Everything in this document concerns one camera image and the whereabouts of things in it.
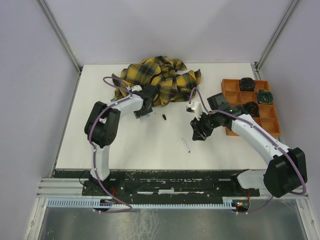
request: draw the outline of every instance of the yellow and black plaid cloth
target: yellow and black plaid cloth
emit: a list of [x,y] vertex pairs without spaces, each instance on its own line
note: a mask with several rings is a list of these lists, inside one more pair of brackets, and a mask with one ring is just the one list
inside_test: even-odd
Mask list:
[[[169,59],[167,56],[156,56],[144,59],[140,64],[130,64],[121,72],[123,79],[130,87],[146,84],[157,86],[159,94],[153,100],[153,105],[165,106],[169,102],[183,102],[189,100],[192,88],[201,82],[201,72],[190,70],[183,74],[176,74],[178,70],[187,70],[186,65],[178,59]],[[114,85],[126,88],[123,83],[113,80]],[[115,99],[122,99],[127,93],[116,89]]]

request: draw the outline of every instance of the white marker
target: white marker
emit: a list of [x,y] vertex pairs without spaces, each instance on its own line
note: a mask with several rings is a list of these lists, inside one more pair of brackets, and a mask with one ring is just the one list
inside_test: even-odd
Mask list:
[[190,149],[188,148],[186,141],[183,138],[181,138],[181,139],[182,139],[183,145],[185,146],[186,150],[188,151],[188,153],[190,153]]

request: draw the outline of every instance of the white tabletop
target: white tabletop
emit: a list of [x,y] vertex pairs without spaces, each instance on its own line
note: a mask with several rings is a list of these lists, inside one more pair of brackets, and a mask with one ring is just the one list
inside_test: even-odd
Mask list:
[[[199,89],[204,99],[221,92],[222,79],[254,78],[249,63],[187,63],[188,70],[201,69]],[[72,105],[56,169],[90,169],[91,146],[84,133],[89,114],[97,101],[108,103],[114,88],[102,78],[112,73],[120,76],[128,64],[85,65]],[[171,102],[153,108],[150,116],[136,119],[129,114],[120,120],[111,144],[111,169],[139,170],[231,170],[265,169],[259,154],[241,137],[226,136],[224,127],[213,130],[206,141],[192,141],[186,102]],[[186,150],[181,138],[187,143]]]

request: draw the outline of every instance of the purple cable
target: purple cable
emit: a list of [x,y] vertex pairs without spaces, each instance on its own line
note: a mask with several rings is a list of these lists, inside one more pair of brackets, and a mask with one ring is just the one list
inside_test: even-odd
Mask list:
[[[248,124],[249,126],[253,127],[254,129],[256,129],[256,130],[257,130],[262,136],[264,136],[275,148],[279,149],[279,151],[287,158],[287,160],[288,160],[288,161],[290,162],[290,164],[292,165],[292,167],[293,167],[295,173],[297,174],[297,176],[298,176],[298,178],[299,178],[299,180],[300,180],[300,182],[301,182],[301,185],[302,185],[302,192],[294,192],[294,191],[291,191],[290,193],[291,193],[291,194],[294,194],[294,195],[304,195],[304,194],[307,192],[307,186],[306,186],[306,183],[305,183],[305,181],[304,181],[301,173],[299,172],[299,170],[298,170],[297,166],[295,165],[294,161],[293,161],[293,160],[291,159],[291,157],[286,153],[285,150],[283,150],[281,147],[279,147],[279,145],[278,145],[275,141],[273,141],[267,134],[264,133],[264,131],[262,131],[259,127],[255,126],[252,122],[250,122],[250,121],[248,121],[248,120],[246,120],[246,119],[240,118],[240,117],[238,117],[238,116],[232,115],[232,114],[230,114],[230,113],[228,113],[228,112],[226,112],[226,111],[222,111],[222,110],[208,111],[208,109],[207,109],[206,106],[205,106],[204,100],[202,99],[201,93],[200,93],[199,89],[197,89],[196,87],[194,87],[194,88],[192,89],[192,91],[191,91],[190,98],[189,98],[189,104],[191,103],[192,96],[193,96],[193,92],[194,92],[195,90],[196,90],[196,91],[198,92],[198,94],[199,94],[200,101],[201,101],[201,103],[202,103],[202,106],[203,106],[204,110],[205,110],[209,115],[214,114],[214,113],[221,113],[221,114],[227,115],[227,116],[229,116],[229,117],[231,117],[231,118],[240,120],[240,121]],[[268,206],[268,205],[271,203],[271,201],[272,201],[273,198],[274,198],[274,196],[272,196],[265,205],[263,205],[263,206],[260,207],[260,208],[257,208],[257,209],[255,209],[255,210],[250,211],[250,213],[253,213],[253,212],[256,212],[256,211],[258,211],[258,210],[261,210],[261,209],[265,208],[266,206]]]
[[102,115],[103,115],[109,108],[114,107],[114,106],[116,106],[117,104],[120,104],[120,103],[123,103],[123,102],[129,100],[130,98],[132,98],[133,94],[132,94],[130,91],[128,91],[127,89],[124,89],[124,88],[122,88],[122,87],[118,87],[118,86],[115,86],[115,85],[112,85],[112,84],[108,83],[108,82],[106,81],[106,79],[115,79],[115,80],[117,80],[117,81],[123,82],[123,83],[128,87],[128,85],[127,85],[121,78],[117,78],[117,77],[113,77],[113,76],[106,76],[106,77],[103,78],[103,81],[104,81],[106,84],[108,84],[109,86],[114,87],[114,88],[117,88],[117,89],[120,89],[120,90],[123,90],[123,91],[125,91],[125,92],[127,92],[127,93],[129,94],[128,97],[122,98],[122,99],[118,100],[117,102],[114,102],[114,103],[108,105],[108,106],[98,115],[98,117],[95,119],[95,121],[94,121],[94,123],[93,123],[93,125],[92,125],[92,127],[91,127],[91,130],[90,130],[90,133],[89,133],[89,137],[88,137],[89,143],[90,143],[90,144],[92,145],[92,147],[93,147],[93,159],[92,159],[92,161],[93,161],[93,169],[94,169],[94,173],[95,173],[96,179],[97,179],[100,187],[105,191],[106,194],[108,194],[108,195],[109,195],[111,198],[113,198],[115,201],[117,201],[117,202],[119,202],[119,203],[121,203],[121,204],[123,204],[123,205],[125,205],[125,206],[128,207],[128,209],[120,209],[120,210],[104,211],[104,212],[102,212],[102,213],[106,213],[106,214],[113,214],[113,213],[128,212],[128,211],[132,210],[132,206],[130,206],[129,204],[125,203],[124,201],[118,199],[117,197],[113,196],[110,192],[108,192],[108,190],[107,190],[107,189],[104,187],[104,185],[102,184],[102,181],[101,181],[101,179],[100,179],[100,177],[99,177],[99,175],[98,175],[98,171],[97,171],[97,164],[96,164],[96,150],[97,150],[97,148],[96,148],[96,146],[95,146],[95,145],[93,144],[93,142],[92,142],[92,134],[93,134],[93,132],[94,132],[94,129],[95,129],[95,127],[96,127],[99,119],[102,117]]

